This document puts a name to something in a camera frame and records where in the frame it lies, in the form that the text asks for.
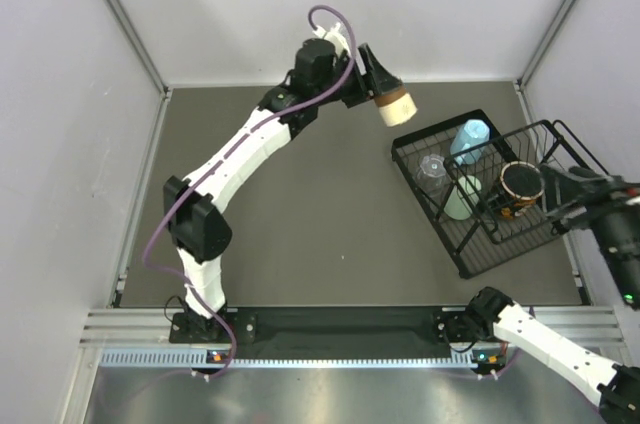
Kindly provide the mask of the light blue ceramic mug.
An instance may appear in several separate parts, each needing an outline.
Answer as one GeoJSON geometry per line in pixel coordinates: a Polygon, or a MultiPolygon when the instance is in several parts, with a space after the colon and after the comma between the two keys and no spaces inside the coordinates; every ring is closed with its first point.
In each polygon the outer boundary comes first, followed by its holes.
{"type": "Polygon", "coordinates": [[[482,157],[484,144],[489,138],[490,128],[483,120],[467,120],[450,146],[455,163],[459,166],[475,164],[482,157]]]}

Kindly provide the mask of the mint green cup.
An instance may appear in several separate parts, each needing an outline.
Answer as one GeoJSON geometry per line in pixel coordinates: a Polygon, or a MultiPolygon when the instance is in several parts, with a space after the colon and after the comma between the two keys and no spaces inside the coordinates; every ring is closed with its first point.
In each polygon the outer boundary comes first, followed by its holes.
{"type": "Polygon", "coordinates": [[[453,185],[444,213],[451,219],[469,219],[477,206],[482,191],[481,181],[475,176],[460,177],[453,185]]]}

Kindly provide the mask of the clear plastic glass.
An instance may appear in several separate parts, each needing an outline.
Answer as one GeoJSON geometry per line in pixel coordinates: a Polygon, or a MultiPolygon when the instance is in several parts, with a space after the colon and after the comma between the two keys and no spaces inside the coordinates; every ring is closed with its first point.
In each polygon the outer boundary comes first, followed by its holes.
{"type": "Polygon", "coordinates": [[[420,190],[429,198],[441,198],[448,182],[444,158],[439,154],[424,155],[419,159],[415,179],[420,190]]]}

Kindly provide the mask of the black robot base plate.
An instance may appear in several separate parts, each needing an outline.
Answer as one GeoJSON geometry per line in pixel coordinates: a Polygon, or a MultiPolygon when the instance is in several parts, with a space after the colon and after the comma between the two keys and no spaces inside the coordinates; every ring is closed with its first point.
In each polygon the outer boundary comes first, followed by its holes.
{"type": "Polygon", "coordinates": [[[453,344],[498,341],[464,310],[437,306],[239,307],[219,316],[247,360],[441,358],[453,344]]]}

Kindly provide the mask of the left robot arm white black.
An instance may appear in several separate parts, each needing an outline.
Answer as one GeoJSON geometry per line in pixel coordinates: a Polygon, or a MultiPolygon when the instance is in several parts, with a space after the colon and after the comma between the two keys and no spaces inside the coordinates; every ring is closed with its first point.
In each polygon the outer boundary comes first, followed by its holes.
{"type": "Polygon", "coordinates": [[[185,178],[169,178],[163,189],[170,219],[167,229],[186,276],[186,307],[191,328],[205,341],[225,332],[219,311],[226,302],[221,256],[232,238],[223,213],[250,176],[276,151],[297,137],[318,116],[317,98],[354,107],[373,101],[388,127],[415,116],[416,105],[403,82],[390,74],[370,47],[359,46],[365,69],[351,64],[351,53],[337,39],[306,40],[285,80],[268,90],[233,138],[185,178]]]}

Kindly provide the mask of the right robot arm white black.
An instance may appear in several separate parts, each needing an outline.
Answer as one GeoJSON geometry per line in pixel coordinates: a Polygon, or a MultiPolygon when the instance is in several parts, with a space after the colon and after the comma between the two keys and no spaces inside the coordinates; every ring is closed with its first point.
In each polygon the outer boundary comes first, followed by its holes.
{"type": "MultiPolygon", "coordinates": [[[[547,215],[569,230],[588,229],[623,302],[639,308],[639,186],[618,175],[543,164],[547,215]]],[[[639,420],[639,369],[597,355],[543,325],[501,291],[485,287],[464,321],[478,340],[516,345],[572,384],[607,423],[639,420]]]]}

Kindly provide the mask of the steel tumbler with cork base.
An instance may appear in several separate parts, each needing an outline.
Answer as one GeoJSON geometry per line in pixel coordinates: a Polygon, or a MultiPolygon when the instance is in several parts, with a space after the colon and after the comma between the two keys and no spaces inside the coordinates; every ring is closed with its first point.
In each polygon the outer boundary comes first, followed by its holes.
{"type": "Polygon", "coordinates": [[[387,127],[395,127],[410,121],[417,113],[417,106],[405,87],[373,99],[387,127]]]}

